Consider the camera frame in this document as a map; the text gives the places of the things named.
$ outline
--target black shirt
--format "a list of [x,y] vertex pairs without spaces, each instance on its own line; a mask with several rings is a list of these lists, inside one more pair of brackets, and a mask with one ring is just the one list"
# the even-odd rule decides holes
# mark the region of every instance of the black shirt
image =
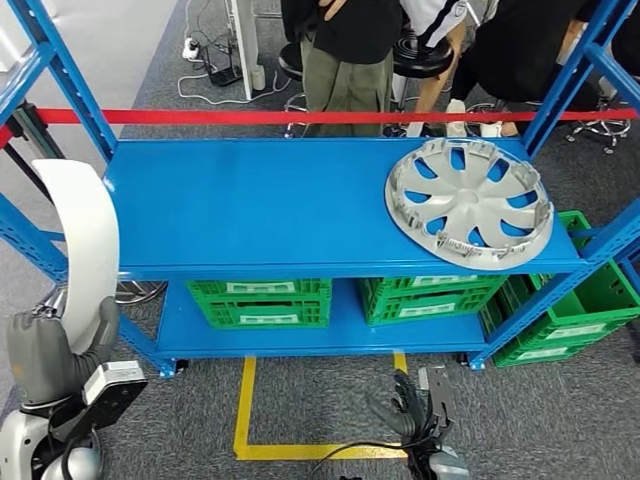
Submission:
[[640,77],[640,4],[622,24],[611,42],[614,58],[627,72]]
[[593,0],[500,0],[478,28],[467,61],[487,91],[537,98],[555,63],[569,23]]
[[285,33],[290,42],[315,30],[314,46],[349,63],[384,60],[400,35],[398,0],[347,0],[331,20],[324,19],[318,0],[282,0]]

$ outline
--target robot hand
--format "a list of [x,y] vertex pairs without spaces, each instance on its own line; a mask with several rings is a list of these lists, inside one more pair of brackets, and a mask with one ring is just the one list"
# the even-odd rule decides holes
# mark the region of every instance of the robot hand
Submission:
[[7,344],[20,400],[41,405],[81,392],[99,365],[110,359],[119,325],[115,300],[105,298],[91,345],[74,355],[55,311],[36,308],[15,315],[9,322]]
[[442,446],[442,440],[453,426],[454,416],[446,373],[444,368],[432,369],[431,373],[435,381],[430,390],[425,390],[428,392],[426,400],[406,373],[396,370],[394,379],[398,398],[391,400],[395,411],[371,397],[367,401],[374,414],[402,436],[401,445],[407,453],[413,478],[467,480],[469,470],[464,462],[453,450]]

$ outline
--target person's hand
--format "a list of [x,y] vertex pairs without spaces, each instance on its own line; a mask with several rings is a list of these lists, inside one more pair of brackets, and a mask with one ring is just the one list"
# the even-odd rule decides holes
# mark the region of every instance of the person's hand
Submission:
[[329,4],[331,5],[328,10],[327,10],[327,13],[325,14],[325,20],[328,22],[334,18],[334,15],[338,13],[338,11],[345,3],[346,3],[346,0],[319,0],[318,5],[321,7],[326,7]]

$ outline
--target blue metal shelf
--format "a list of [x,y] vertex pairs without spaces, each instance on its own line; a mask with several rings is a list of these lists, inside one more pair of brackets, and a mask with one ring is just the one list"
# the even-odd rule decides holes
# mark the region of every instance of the blue metal shelf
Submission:
[[[173,376],[176,358],[393,349],[466,352],[471,368],[483,368],[486,359],[610,259],[622,258],[632,268],[633,255],[625,252],[640,238],[640,197],[580,254],[556,221],[545,250],[505,272],[556,275],[487,338],[475,315],[370,328],[352,279],[335,281],[328,329],[212,330],[183,280],[472,271],[429,254],[389,217],[383,201],[389,171],[422,139],[118,142],[40,0],[8,3],[35,53],[0,92],[0,125],[48,63],[98,151],[113,160],[105,183],[118,216],[124,276],[170,282],[157,341],[124,316],[119,333],[161,376]],[[533,158],[592,69],[592,62],[640,108],[640,87],[603,50],[635,3],[600,2],[527,129],[524,145],[518,139],[496,144],[517,158]],[[54,281],[66,276],[66,259],[51,244],[51,232],[37,228],[2,195],[0,235]]]
[[354,280],[334,282],[328,328],[215,330],[180,282],[171,283],[158,329],[162,358],[469,352],[485,347],[478,315],[416,320],[371,328]]
[[[423,141],[122,141],[105,183],[132,279],[468,274],[408,238],[384,203],[391,168]],[[517,139],[496,143],[527,158]],[[506,273],[584,264],[556,221],[540,256]]]

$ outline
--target green plastic crate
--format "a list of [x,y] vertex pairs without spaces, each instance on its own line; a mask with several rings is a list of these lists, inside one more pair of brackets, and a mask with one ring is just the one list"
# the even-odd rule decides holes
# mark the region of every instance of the green plastic crate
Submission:
[[198,303],[214,328],[326,327],[331,304],[331,293],[272,296],[269,301],[226,297],[223,301]]
[[501,285],[506,278],[502,275],[447,275],[430,277],[368,278],[378,298],[438,293],[471,287]]
[[[563,212],[560,218],[570,231],[590,228],[579,211]],[[580,248],[588,241],[586,238],[580,238],[575,239],[574,243]],[[486,309],[481,312],[485,329],[491,333],[551,278],[552,276],[549,275],[509,277],[496,295],[494,305],[502,310],[500,315],[490,315]],[[528,358],[526,355],[522,356],[524,352],[544,350],[553,353],[568,347],[563,353],[551,355],[544,361],[567,358],[638,315],[640,296],[615,263],[609,262],[518,335],[509,344],[512,351],[507,351],[507,347],[505,347],[503,350],[507,353],[501,350],[494,357],[509,358],[509,361],[516,362],[505,363],[499,360],[498,363],[501,365],[530,363],[543,357]]]
[[[480,314],[488,329],[497,327],[506,318],[506,313],[500,308],[500,300],[495,297],[482,307],[480,310]],[[555,362],[574,356],[588,345],[574,344],[531,347],[523,344],[520,341],[519,337],[518,335],[505,345],[499,352],[494,354],[494,364],[497,367],[508,367],[526,363]]]
[[448,291],[387,297],[375,288],[375,280],[360,282],[365,317],[371,326],[477,312],[500,286],[498,281],[466,289],[449,285]]
[[331,291],[330,278],[303,278],[297,280],[192,280],[186,287],[194,297],[211,299],[216,295],[282,295],[325,293]]
[[[592,282],[602,279],[600,291],[592,293],[588,283],[583,283],[520,334],[521,342],[531,347],[593,343],[637,317],[640,314],[640,304],[633,300],[635,291],[622,272],[616,270],[617,267],[614,269],[611,265],[598,270]],[[534,289],[542,286],[540,280],[531,280],[537,279],[511,277],[498,292],[498,298],[511,315],[531,296]],[[626,283],[627,288],[620,289],[620,285],[623,282]]]

